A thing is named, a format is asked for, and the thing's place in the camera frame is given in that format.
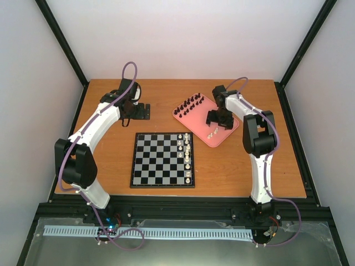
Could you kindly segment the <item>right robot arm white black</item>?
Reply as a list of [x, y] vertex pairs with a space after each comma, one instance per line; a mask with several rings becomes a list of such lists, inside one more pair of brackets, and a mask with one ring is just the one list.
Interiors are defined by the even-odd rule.
[[273, 153], [278, 149], [279, 136], [273, 113], [254, 107], [239, 91], [227, 91], [223, 85], [216, 86], [212, 95], [217, 109], [207, 113], [207, 125], [216, 123], [231, 130], [235, 116], [242, 121], [242, 143], [249, 154], [252, 167], [248, 216], [251, 223], [261, 224], [268, 220], [275, 209], [271, 188], [271, 162]]

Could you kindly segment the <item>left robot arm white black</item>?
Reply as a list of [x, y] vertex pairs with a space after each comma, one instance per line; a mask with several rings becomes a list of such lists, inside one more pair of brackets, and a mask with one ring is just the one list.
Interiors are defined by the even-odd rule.
[[119, 88], [106, 93], [85, 124], [68, 139], [58, 139], [54, 145], [55, 172], [63, 192], [81, 194], [96, 210], [103, 223], [115, 218], [109, 194], [98, 181], [94, 150], [114, 123], [131, 119], [144, 120], [147, 104], [139, 103], [141, 86], [135, 80], [122, 78]]

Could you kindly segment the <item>pink plastic tray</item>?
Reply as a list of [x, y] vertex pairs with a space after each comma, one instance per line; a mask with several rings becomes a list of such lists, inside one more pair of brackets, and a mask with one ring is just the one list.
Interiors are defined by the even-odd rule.
[[[175, 110], [179, 111], [177, 115], [174, 115]], [[210, 110], [217, 110], [217, 105], [204, 94], [196, 93], [175, 107], [172, 115], [209, 147], [218, 147], [239, 127], [239, 121], [234, 118], [234, 126], [231, 130], [225, 130], [213, 122], [208, 126], [206, 118]], [[209, 134], [213, 134], [210, 139], [207, 138]]]

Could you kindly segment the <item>black and silver chessboard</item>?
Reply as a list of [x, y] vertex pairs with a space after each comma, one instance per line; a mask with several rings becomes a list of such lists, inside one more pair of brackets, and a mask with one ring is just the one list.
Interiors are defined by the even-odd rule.
[[[185, 161], [186, 143], [184, 135], [189, 134], [190, 161]], [[183, 150], [179, 151], [178, 141]], [[138, 132], [135, 134], [133, 163], [131, 167], [131, 188], [194, 188], [194, 142], [192, 132]]]

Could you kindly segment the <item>left frame post black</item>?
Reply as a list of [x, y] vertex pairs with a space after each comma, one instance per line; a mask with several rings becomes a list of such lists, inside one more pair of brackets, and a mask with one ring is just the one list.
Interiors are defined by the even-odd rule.
[[53, 35], [55, 36], [59, 46], [61, 47], [64, 55], [66, 56], [70, 66], [72, 67], [75, 75], [77, 76], [80, 84], [83, 88], [86, 88], [89, 85], [89, 82], [82, 71], [82, 68], [79, 65], [62, 29], [60, 28], [49, 4], [45, 0], [35, 0], [42, 16], [47, 22], [49, 28], [51, 29]]

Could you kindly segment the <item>frame post black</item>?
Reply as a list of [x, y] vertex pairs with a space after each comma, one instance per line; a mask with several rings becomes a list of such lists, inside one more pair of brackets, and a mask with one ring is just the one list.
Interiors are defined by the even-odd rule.
[[326, 21], [327, 17], [331, 13], [333, 7], [336, 5], [337, 0], [326, 0], [324, 1], [321, 9], [317, 13], [313, 23], [311, 24], [307, 34], [305, 35], [302, 43], [300, 44], [299, 48], [297, 49], [296, 54], [292, 58], [287, 70], [285, 71], [281, 81], [280, 86], [281, 88], [285, 89], [288, 82], [291, 80], [293, 74], [295, 73], [297, 67], [299, 66], [300, 62], [302, 61], [303, 57], [307, 53], [309, 47], [313, 43], [314, 39], [316, 38], [318, 32], [322, 28], [324, 22]]
[[45, 0], [35, 0], [42, 16], [47, 22], [49, 28], [51, 29], [53, 35], [55, 36], [59, 46], [61, 47], [64, 55], [66, 56], [70, 66], [72, 67], [75, 75], [77, 76], [80, 84], [83, 88], [86, 88], [89, 85], [89, 82], [82, 71], [82, 68], [79, 65], [62, 29], [60, 28], [49, 4]]

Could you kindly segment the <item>black aluminium frame base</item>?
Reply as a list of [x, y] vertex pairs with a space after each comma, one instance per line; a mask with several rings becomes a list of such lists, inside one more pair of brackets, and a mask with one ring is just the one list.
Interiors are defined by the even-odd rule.
[[[113, 196], [112, 200], [121, 220], [128, 224], [134, 219], [203, 219], [255, 228], [237, 216], [247, 208], [248, 198]], [[312, 197], [296, 198], [294, 203], [301, 212], [302, 221], [329, 224], [340, 261], [348, 265], [330, 208], [322, 207]], [[24, 265], [40, 218], [83, 218], [86, 214], [90, 211], [81, 196], [53, 194], [48, 202], [39, 204], [17, 264]]]

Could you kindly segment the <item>right frame post black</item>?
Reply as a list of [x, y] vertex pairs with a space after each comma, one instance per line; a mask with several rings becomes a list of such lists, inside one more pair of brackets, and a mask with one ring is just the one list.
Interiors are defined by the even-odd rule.
[[296, 54], [292, 58], [287, 70], [285, 71], [281, 81], [280, 86], [281, 88], [285, 89], [288, 82], [291, 80], [293, 74], [295, 73], [297, 67], [299, 66], [300, 62], [302, 61], [303, 57], [307, 53], [309, 47], [313, 43], [314, 39], [316, 38], [318, 32], [322, 28], [324, 22], [326, 21], [327, 17], [331, 13], [333, 7], [336, 5], [337, 0], [326, 0], [324, 1], [321, 9], [317, 13], [313, 23], [311, 24], [307, 34], [305, 35], [302, 43], [300, 44], [299, 48], [297, 49]]

